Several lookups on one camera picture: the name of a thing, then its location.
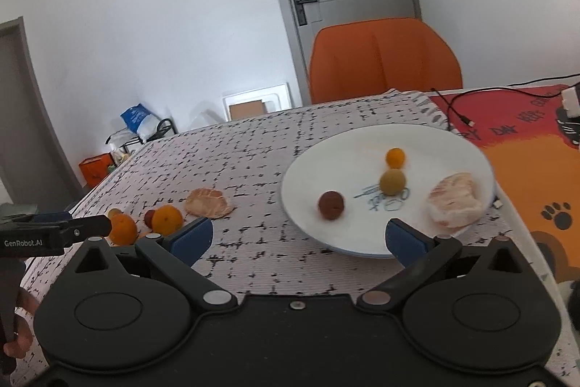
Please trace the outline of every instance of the paw print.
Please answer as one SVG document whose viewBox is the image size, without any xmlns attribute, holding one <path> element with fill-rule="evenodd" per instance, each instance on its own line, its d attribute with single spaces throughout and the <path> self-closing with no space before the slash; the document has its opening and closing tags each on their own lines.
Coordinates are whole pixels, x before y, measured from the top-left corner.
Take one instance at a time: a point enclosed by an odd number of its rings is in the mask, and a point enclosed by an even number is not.
<svg viewBox="0 0 580 387">
<path fill-rule="evenodd" d="M 567 212 L 571 208 L 567 202 L 562 205 L 554 202 L 552 205 L 546 205 L 545 210 L 542 212 L 542 217 L 553 221 L 559 230 L 567 230 L 572 226 L 572 216 Z"/>
</svg>

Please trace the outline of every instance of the white plate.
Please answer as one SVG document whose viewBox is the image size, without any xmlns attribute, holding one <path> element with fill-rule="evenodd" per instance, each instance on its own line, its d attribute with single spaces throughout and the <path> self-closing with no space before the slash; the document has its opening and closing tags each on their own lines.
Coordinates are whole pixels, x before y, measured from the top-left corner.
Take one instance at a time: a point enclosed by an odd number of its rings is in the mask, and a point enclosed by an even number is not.
<svg viewBox="0 0 580 387">
<path fill-rule="evenodd" d="M 391 148 L 401 148 L 407 155 L 402 168 L 407 190 L 395 198 L 378 189 Z M 326 247 L 350 255 L 391 258 L 385 244 L 391 218 L 429 236 L 449 233 L 429 218 L 425 201 L 438 182 L 459 172 L 472 174 L 476 197 L 488 208 L 495 197 L 494 172 L 469 141 L 421 125 L 363 127 L 322 141 L 297 158 L 282 180 L 282 206 L 298 228 Z M 327 191 L 340 192 L 345 200 L 344 213 L 334 222 L 324 220 L 318 211 L 318 199 Z"/>
</svg>

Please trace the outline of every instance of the human hand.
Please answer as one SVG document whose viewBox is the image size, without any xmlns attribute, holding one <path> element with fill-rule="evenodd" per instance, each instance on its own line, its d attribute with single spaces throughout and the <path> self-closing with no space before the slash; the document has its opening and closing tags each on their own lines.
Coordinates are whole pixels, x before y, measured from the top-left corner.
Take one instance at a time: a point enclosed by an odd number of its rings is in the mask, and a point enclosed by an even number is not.
<svg viewBox="0 0 580 387">
<path fill-rule="evenodd" d="M 38 301 L 22 287 L 18 291 L 16 306 L 22 307 L 31 315 L 34 315 L 39 306 Z M 33 343 L 33 333 L 28 326 L 28 322 L 20 315 L 14 314 L 14 331 L 16 339 L 10 343 L 4 344 L 4 353 L 10 357 L 22 359 Z"/>
</svg>

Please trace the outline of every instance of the chair backrest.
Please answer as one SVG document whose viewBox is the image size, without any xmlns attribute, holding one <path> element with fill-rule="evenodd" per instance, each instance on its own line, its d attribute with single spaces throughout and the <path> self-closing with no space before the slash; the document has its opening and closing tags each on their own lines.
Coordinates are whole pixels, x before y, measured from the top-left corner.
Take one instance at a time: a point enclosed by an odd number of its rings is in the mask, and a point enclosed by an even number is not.
<svg viewBox="0 0 580 387">
<path fill-rule="evenodd" d="M 397 18 L 321 30 L 310 62 L 313 104 L 401 91 L 461 89 L 457 58 L 423 22 Z"/>
</svg>

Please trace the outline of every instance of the screw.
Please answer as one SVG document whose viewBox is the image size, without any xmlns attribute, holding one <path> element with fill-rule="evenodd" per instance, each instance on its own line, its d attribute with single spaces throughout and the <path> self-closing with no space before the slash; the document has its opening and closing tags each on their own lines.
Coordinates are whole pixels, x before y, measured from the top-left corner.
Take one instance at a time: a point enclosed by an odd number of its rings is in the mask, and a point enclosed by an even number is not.
<svg viewBox="0 0 580 387">
<path fill-rule="evenodd" d="M 231 300 L 231 293 L 226 291 L 209 291 L 204 293 L 204 300 L 210 305 L 224 305 Z"/>
<path fill-rule="evenodd" d="M 306 308 L 306 304 L 300 300 L 294 300 L 293 302 L 290 302 L 290 308 L 292 310 L 304 310 Z"/>
<path fill-rule="evenodd" d="M 362 301 L 369 305 L 387 305 L 391 296 L 384 291 L 370 291 L 362 295 Z"/>
</svg>

